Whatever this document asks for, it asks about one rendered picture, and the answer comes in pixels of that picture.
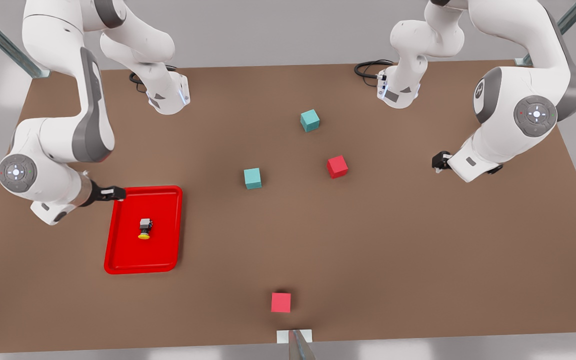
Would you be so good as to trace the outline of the red plastic tray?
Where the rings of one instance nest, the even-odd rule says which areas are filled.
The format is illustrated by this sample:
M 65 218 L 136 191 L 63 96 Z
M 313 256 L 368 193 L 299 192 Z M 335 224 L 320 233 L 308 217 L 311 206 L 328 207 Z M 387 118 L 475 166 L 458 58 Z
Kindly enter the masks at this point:
M 126 187 L 115 201 L 103 268 L 108 274 L 171 271 L 178 263 L 183 191 L 179 186 Z

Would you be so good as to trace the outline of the red cube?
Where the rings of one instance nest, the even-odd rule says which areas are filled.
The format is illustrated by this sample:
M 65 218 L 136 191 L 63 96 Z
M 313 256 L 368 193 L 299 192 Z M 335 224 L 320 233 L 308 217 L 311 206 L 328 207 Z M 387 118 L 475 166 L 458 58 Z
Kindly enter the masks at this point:
M 327 171 L 330 178 L 336 179 L 345 176 L 348 173 L 348 165 L 346 164 L 343 155 L 329 158 L 326 163 Z
M 290 313 L 291 294 L 289 292 L 272 292 L 270 311 L 272 313 Z

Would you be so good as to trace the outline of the teal cube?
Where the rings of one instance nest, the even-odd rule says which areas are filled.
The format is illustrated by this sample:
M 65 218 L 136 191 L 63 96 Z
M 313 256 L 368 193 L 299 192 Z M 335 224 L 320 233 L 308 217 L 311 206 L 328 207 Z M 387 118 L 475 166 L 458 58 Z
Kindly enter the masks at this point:
M 247 190 L 259 189 L 262 187 L 261 172 L 258 167 L 245 169 L 243 174 Z
M 316 130 L 320 126 L 320 118 L 315 109 L 302 112 L 300 115 L 300 123 L 305 132 Z

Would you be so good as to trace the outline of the silver frame post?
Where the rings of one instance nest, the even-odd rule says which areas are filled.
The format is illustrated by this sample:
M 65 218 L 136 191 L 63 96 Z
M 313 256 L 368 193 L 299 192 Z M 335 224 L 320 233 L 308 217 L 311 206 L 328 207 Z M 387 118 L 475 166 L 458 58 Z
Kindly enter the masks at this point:
M 33 79 L 46 79 L 51 71 L 37 66 L 16 44 L 0 30 L 0 50 Z
M 556 22 L 555 29 L 559 36 L 559 42 L 566 55 L 567 64 L 573 65 L 570 59 L 570 53 L 567 50 L 566 43 L 563 41 L 563 35 L 576 23 L 576 2 L 567 10 L 565 14 Z
M 309 345 L 311 342 L 313 342 L 311 329 L 276 331 L 276 343 L 288 344 L 288 360 L 316 360 Z

